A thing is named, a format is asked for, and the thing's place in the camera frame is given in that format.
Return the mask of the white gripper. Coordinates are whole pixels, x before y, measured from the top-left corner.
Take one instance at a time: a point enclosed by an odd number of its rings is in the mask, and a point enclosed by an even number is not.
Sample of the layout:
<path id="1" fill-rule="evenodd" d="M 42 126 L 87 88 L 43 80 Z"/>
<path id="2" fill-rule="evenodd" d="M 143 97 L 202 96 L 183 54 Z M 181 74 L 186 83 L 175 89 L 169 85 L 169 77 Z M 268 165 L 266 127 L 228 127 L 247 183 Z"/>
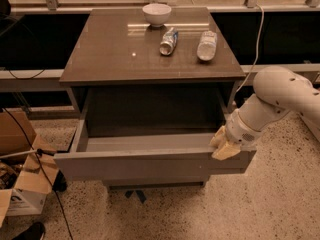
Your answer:
<path id="1" fill-rule="evenodd" d="M 255 94 L 251 95 L 240 108 L 232 112 L 225 127 L 221 126 L 210 140 L 210 145 L 215 148 L 212 157 L 222 161 L 237 155 L 240 145 L 252 146 L 269 124 L 288 113 L 287 109 L 270 105 Z"/>

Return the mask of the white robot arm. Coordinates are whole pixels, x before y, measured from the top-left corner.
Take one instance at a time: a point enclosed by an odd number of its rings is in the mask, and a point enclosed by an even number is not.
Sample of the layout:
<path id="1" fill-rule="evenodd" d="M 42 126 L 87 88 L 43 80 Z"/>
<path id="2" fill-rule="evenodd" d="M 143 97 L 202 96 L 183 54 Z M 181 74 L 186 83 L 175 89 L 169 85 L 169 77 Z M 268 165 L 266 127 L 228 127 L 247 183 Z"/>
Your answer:
<path id="1" fill-rule="evenodd" d="M 307 78 L 285 67 L 269 66 L 255 75 L 253 89 L 211 139 L 214 159 L 225 160 L 253 147 L 269 124 L 290 111 L 320 126 L 320 92 Z"/>

